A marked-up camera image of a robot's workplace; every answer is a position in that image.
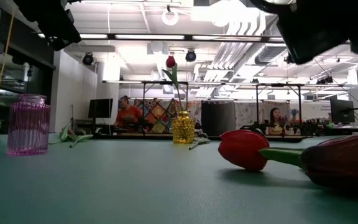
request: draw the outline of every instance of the security camera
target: security camera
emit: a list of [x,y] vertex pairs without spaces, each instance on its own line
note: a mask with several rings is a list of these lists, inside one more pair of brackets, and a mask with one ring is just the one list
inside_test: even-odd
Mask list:
[[82,59],[82,63],[84,63],[84,65],[92,65],[93,54],[91,52],[86,53],[84,58]]
[[196,55],[196,53],[194,52],[194,50],[189,49],[189,50],[187,51],[187,54],[186,54],[186,61],[187,61],[187,62],[194,62],[194,61],[196,60],[196,57],[197,57],[197,55]]

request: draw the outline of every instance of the woman in orange shirt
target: woman in orange shirt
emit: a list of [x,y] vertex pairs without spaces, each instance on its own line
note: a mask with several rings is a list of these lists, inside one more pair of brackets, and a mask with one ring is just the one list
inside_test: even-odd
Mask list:
[[127,123],[136,123],[142,117],[139,109],[129,104],[128,96],[119,99],[119,107],[115,126],[125,127]]

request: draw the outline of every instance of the ribbed glass vase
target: ribbed glass vase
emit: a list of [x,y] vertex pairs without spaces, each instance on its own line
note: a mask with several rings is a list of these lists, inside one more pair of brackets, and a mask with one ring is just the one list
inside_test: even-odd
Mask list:
[[189,118],[188,111],[178,111],[178,117],[172,119],[173,142],[193,143],[196,120]]
[[22,94],[11,106],[7,154],[29,156],[48,150],[50,107],[46,96]]

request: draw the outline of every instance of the black monitor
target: black monitor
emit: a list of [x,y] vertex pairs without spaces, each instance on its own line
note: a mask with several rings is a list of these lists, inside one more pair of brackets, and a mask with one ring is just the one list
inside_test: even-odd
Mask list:
[[353,101],[347,100],[330,100],[331,103],[331,119],[332,122],[353,123],[354,106]]
[[89,118],[111,118],[112,99],[91,100],[89,104]]

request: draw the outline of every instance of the teal table surface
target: teal table surface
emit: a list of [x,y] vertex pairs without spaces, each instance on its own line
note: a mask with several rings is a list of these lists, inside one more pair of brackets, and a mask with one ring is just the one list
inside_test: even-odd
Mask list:
[[[271,146],[308,147],[326,139]],[[314,185],[295,166],[269,161],[263,172],[246,172],[219,155],[219,142],[191,151],[151,140],[69,145],[8,157],[6,136],[0,136],[2,224],[358,224],[358,198]]]

